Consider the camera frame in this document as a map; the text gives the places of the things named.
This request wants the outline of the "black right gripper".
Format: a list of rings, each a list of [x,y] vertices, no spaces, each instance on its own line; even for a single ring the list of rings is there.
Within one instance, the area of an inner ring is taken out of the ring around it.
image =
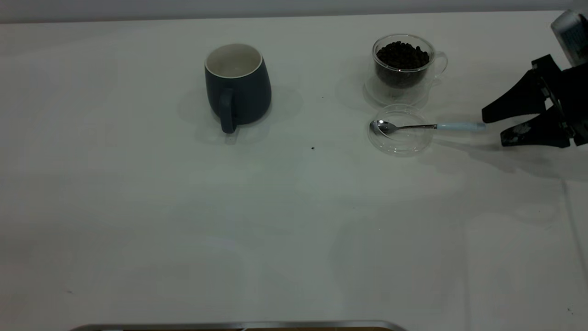
[[[552,107],[546,110],[545,101]],[[588,142],[588,65],[561,70],[550,55],[532,61],[532,69],[501,97],[482,109],[484,123],[539,114],[501,132],[504,147],[546,145],[567,148]]]

